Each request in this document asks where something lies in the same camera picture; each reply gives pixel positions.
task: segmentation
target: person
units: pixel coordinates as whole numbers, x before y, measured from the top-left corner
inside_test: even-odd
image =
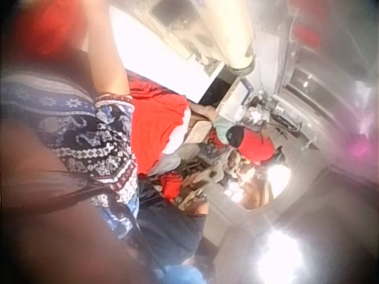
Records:
[[[130,147],[133,102],[106,2],[83,0],[97,93],[52,69],[3,70],[2,206],[70,194],[90,180],[115,192],[136,216],[137,163]],[[118,219],[108,196],[22,220],[2,216],[17,266],[37,283],[154,283],[131,262],[96,205]],[[124,228],[130,221],[118,219]]]
[[[242,125],[235,125],[217,113],[212,106],[188,103],[190,109],[208,118],[222,144],[231,145],[252,163],[270,159],[275,153],[271,139],[265,133],[256,133]]]
[[[83,0],[96,93],[63,76],[57,65],[7,68],[2,74],[2,113],[3,119],[30,127],[69,172],[111,188],[136,216],[137,163],[130,139],[134,106],[107,8],[105,1]],[[127,218],[111,212],[107,196],[92,198],[92,203],[118,222],[112,229],[120,238],[131,229]]]
[[[139,179],[139,189],[137,223],[159,262],[174,266],[190,259],[203,237],[209,204],[194,202],[181,211],[147,179]]]

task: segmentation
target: blue patterned fabric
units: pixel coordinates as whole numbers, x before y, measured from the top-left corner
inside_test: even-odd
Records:
[[[130,96],[92,99],[72,82],[41,72],[20,71],[1,79],[2,117],[27,124],[72,173],[104,183],[137,216],[137,163],[130,145],[134,106]],[[107,196],[92,198],[119,237],[131,229],[109,210]]]

